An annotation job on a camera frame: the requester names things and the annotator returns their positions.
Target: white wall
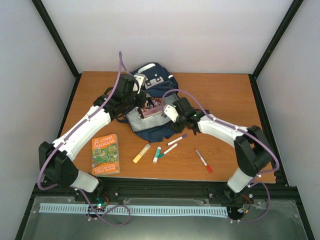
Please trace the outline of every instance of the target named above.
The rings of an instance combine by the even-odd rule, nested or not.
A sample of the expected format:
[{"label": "white wall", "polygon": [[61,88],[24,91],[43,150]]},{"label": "white wall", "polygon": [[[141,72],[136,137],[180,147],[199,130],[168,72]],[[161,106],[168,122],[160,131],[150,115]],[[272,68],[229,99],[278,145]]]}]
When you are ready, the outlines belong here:
[{"label": "white wall", "polygon": [[320,239],[320,1],[304,1],[257,82],[290,185]]},{"label": "white wall", "polygon": [[43,0],[79,71],[252,73],[292,0]]},{"label": "white wall", "polygon": [[0,3],[0,239],[14,239],[74,82],[30,0]]}]

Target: wooden tabletop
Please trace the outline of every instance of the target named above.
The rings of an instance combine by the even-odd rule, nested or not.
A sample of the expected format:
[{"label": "wooden tabletop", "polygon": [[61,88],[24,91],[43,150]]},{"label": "wooden tabletop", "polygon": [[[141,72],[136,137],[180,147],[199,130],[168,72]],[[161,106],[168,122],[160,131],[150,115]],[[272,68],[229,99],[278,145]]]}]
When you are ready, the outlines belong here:
[{"label": "wooden tabletop", "polygon": [[[240,126],[261,126],[255,99],[247,74],[215,74],[215,73],[173,73],[179,88],[195,96],[205,109],[210,110],[218,118]],[[66,133],[89,110],[98,96],[115,83],[116,72],[85,71],[77,87],[62,134]],[[187,97],[193,107],[196,103]],[[151,148],[134,163],[133,159],[147,144],[135,135],[130,126],[116,120],[101,129],[94,138],[109,134],[117,134],[119,144],[120,173],[110,177],[148,178],[190,181],[227,181],[237,169],[235,150],[227,143],[207,134],[194,136],[192,130],[185,129],[182,134],[188,136],[164,157],[153,163],[156,149],[161,152],[166,144],[182,134],[175,134],[163,142],[151,143]],[[210,165],[209,173],[194,149],[198,149]],[[91,172],[92,141],[89,141],[73,161],[75,166],[85,172]],[[272,173],[260,179],[266,183],[275,183]]]}]

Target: metal floor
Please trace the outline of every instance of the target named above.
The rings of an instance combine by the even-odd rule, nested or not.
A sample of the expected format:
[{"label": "metal floor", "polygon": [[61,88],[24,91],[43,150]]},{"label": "metal floor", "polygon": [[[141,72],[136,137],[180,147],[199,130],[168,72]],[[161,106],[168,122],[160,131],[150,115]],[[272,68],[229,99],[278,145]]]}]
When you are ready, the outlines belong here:
[{"label": "metal floor", "polygon": [[[132,216],[128,224],[109,226],[88,221],[85,214],[38,213],[40,203],[68,203],[68,197],[41,197],[34,202],[22,239],[25,240],[303,240],[307,239],[299,213],[292,201],[272,201],[271,210],[253,223],[230,223],[208,216]],[[129,205],[205,206],[202,200],[131,199]],[[244,220],[264,212],[264,200],[255,200]],[[126,216],[105,218],[121,223]]]}]

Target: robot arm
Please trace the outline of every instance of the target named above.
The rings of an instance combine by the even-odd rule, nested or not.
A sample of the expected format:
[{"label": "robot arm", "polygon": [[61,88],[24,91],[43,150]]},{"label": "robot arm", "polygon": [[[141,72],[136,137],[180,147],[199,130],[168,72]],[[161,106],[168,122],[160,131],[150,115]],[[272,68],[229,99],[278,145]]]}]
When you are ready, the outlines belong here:
[{"label": "robot arm", "polygon": [[[232,200],[232,195],[241,192],[253,177],[271,161],[271,156],[252,139],[240,131],[213,121],[201,110],[194,109],[185,97],[175,101],[173,106],[166,105],[163,111],[172,120],[171,128],[176,133],[181,133],[187,127],[193,130],[194,134],[209,134],[228,143],[235,149],[238,169],[228,180],[227,186],[229,189],[224,193],[229,200]],[[238,129],[250,133],[269,147],[266,137],[258,126],[239,127]]]},{"label": "robot arm", "polygon": [[128,107],[142,107],[146,101],[146,93],[141,90],[146,76],[121,74],[116,90],[109,102],[101,107],[107,99],[106,92],[94,101],[85,116],[67,133],[52,144],[43,142],[39,147],[40,168],[55,148],[58,151],[44,170],[44,174],[59,186],[80,188],[92,193],[98,186],[98,180],[89,173],[78,170],[72,163],[81,148],[104,126]]}]

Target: book cover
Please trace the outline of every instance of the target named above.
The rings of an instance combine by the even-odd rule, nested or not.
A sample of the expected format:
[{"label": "book cover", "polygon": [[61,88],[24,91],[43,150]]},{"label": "book cover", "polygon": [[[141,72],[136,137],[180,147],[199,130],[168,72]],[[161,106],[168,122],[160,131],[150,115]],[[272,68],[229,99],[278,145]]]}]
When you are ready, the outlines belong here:
[{"label": "book cover", "polygon": [[104,176],[120,172],[116,134],[92,139],[92,175]]}]

